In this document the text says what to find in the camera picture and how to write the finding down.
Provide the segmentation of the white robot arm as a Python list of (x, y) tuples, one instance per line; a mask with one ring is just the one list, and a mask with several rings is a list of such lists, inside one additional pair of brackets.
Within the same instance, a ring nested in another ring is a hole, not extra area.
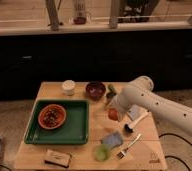
[(192, 136), (192, 108), (156, 95), (153, 88), (154, 83), (148, 76), (128, 82), (110, 102), (110, 106), (119, 113), (118, 121), (133, 105), (137, 105), (158, 114)]

